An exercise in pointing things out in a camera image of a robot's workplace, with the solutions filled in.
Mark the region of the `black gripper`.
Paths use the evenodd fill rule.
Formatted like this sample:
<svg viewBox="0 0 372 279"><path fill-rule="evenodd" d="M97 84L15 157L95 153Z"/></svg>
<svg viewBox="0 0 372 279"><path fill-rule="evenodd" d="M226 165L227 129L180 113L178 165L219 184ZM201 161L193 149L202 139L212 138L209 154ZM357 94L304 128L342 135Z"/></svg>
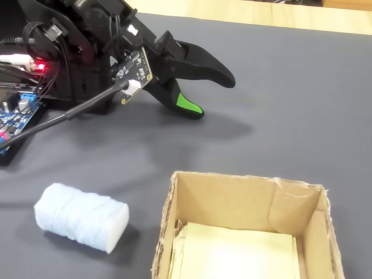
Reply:
<svg viewBox="0 0 372 279"><path fill-rule="evenodd" d="M183 95L175 78L209 80L222 87L235 87L232 72L207 50L195 44L177 41L170 31L157 37L137 18L136 9L124 9L124 29L128 44L146 50L153 73L157 72L158 77L165 74L166 61L170 60L170 74L174 78L163 84L160 81L151 81L146 86L146 91L172 112L194 120L205 115L200 106Z"/></svg>

